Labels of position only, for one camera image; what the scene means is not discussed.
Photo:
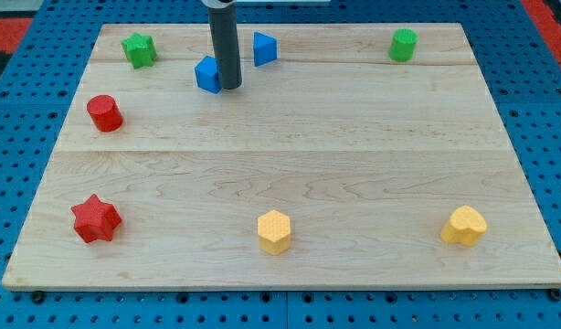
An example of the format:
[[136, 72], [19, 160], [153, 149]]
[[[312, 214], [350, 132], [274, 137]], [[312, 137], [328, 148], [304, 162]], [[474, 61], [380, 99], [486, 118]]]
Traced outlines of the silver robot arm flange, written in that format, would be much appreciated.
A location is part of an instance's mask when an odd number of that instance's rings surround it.
[[201, 0], [202, 3], [212, 9], [223, 9], [230, 5], [234, 5], [236, 0]]

